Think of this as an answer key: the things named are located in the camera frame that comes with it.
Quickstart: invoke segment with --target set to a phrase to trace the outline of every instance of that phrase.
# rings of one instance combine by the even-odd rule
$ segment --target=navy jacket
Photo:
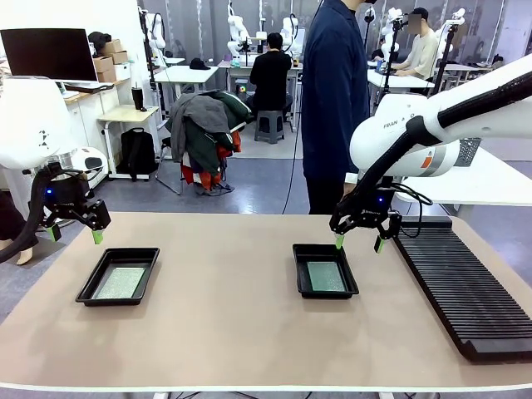
[[[369,117],[367,56],[355,15],[325,0],[305,47],[302,100],[303,170],[307,178],[344,181],[357,172],[351,137]]]

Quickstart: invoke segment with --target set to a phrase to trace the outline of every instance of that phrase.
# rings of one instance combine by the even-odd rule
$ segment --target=red cloth
[[[234,152],[242,152],[242,141],[240,139],[239,131],[234,131],[231,133],[231,137],[233,138],[233,144],[236,149]],[[233,155],[232,151],[226,150],[219,144],[216,145],[216,153],[218,154],[220,163],[225,158],[229,158]],[[185,178],[187,185],[194,183],[194,171],[192,168],[181,164],[181,173],[183,173],[183,177]],[[201,172],[199,173],[199,178],[201,179],[201,185],[203,185],[206,190],[211,191],[215,185],[222,181],[222,174],[218,173],[215,177],[213,177],[209,172]]]

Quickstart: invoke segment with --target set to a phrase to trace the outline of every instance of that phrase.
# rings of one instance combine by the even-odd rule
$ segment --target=gray jacket
[[[170,109],[166,129],[171,133],[172,159],[181,162],[185,153],[185,117],[189,117],[206,133],[229,134],[224,103],[198,93],[184,94]]]

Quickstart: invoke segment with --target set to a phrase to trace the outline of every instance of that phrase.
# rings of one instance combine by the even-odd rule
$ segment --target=man in navy jacket
[[[324,0],[305,47],[303,171],[310,214],[332,214],[346,173],[357,173],[349,145],[369,117],[367,55],[355,10],[375,0]]]

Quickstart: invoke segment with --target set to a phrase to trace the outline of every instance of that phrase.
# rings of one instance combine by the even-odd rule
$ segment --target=green board
[[[114,268],[92,298],[123,299],[133,297],[144,272],[144,268]]]
[[[336,262],[307,262],[307,268],[314,291],[346,291]]]

